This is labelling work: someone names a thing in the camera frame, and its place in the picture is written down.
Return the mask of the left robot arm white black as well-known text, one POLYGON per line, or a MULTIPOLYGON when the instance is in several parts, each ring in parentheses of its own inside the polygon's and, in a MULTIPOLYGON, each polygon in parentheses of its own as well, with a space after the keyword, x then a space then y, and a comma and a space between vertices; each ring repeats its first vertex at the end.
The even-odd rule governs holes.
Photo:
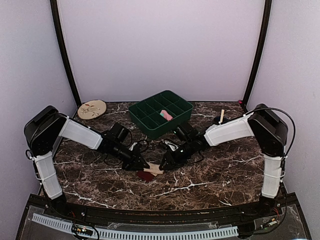
POLYGON ((67 218, 70 206, 62 199, 64 192, 58 180, 54 157, 62 141, 69 140, 101 154, 111 155, 121 161, 126 171, 142 171, 150 168, 142 156, 141 145, 124 145, 130 131, 116 122, 111 129, 98 132, 60 113, 48 105, 33 117, 23 129, 28 149, 26 155, 33 162, 36 176, 44 192, 53 201, 51 210, 60 218, 67 218))

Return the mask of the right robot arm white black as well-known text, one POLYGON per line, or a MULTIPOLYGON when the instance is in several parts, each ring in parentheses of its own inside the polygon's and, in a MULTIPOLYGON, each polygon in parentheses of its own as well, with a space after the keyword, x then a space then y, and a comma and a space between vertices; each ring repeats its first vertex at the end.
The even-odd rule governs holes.
POLYGON ((259 202, 255 205, 255 213, 266 217, 275 208, 276 197, 285 175, 286 159, 292 147, 287 145, 288 125, 276 112, 277 108, 261 103, 241 117, 221 120, 204 131, 198 131, 184 122, 174 131, 184 143, 164 154, 159 169, 177 169, 186 165, 195 153, 233 140, 255 137, 264 158, 263 185, 259 202))

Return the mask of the beige striped sock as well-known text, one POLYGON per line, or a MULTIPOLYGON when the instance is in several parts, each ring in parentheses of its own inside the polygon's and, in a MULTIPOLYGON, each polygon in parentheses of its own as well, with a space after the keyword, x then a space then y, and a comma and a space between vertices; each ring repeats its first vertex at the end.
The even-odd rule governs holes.
POLYGON ((159 164, 148 163, 148 165, 149 168, 144 168, 136 173, 136 175, 146 183, 151 182, 156 176, 164 173, 164 170, 160 170, 159 164))

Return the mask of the green compartment tray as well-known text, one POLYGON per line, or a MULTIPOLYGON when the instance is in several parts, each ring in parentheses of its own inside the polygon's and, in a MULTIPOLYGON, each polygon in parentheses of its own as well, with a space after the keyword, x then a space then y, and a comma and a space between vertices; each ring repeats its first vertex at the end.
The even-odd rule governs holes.
POLYGON ((131 121, 149 138, 157 139, 188 121, 194 106, 171 90, 164 90, 131 105, 131 121))

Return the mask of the pink patterned sock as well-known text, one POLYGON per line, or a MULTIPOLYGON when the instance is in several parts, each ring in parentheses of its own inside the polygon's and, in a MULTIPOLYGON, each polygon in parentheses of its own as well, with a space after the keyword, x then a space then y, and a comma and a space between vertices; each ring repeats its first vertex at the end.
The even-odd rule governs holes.
POLYGON ((164 109, 161 110, 160 115, 167 121, 171 121, 173 119, 173 117, 164 109))

